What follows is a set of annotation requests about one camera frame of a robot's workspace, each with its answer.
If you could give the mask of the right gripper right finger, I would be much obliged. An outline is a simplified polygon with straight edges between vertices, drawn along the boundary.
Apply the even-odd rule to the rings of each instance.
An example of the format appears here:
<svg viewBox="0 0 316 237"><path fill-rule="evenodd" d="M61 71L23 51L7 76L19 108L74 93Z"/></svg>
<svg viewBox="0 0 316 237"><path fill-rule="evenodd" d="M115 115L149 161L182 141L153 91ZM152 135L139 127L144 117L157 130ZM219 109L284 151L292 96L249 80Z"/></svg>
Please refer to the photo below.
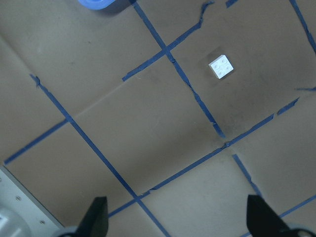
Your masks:
<svg viewBox="0 0 316 237"><path fill-rule="evenodd" d="M253 237L296 236L296 231L291 230L258 195L247 198L246 225Z"/></svg>

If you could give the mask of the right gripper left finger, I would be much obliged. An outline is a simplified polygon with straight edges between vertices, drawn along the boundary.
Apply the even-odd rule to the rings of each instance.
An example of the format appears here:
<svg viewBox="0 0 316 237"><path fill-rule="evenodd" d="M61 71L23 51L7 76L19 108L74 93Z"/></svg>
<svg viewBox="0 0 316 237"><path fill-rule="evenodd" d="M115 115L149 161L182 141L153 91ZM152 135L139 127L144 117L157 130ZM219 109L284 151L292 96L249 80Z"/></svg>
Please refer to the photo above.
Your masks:
<svg viewBox="0 0 316 237"><path fill-rule="evenodd" d="M75 237L105 237L108 233L107 197L96 197L78 225Z"/></svg>

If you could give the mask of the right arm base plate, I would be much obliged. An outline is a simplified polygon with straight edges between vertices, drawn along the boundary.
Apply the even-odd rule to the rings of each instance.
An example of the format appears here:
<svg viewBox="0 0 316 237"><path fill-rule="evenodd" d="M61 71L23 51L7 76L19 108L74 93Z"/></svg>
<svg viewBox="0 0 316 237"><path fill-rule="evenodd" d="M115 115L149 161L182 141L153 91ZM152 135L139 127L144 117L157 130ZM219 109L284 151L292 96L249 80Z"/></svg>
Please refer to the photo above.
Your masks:
<svg viewBox="0 0 316 237"><path fill-rule="evenodd" d="M0 167L2 237L53 237L63 228L6 167Z"/></svg>

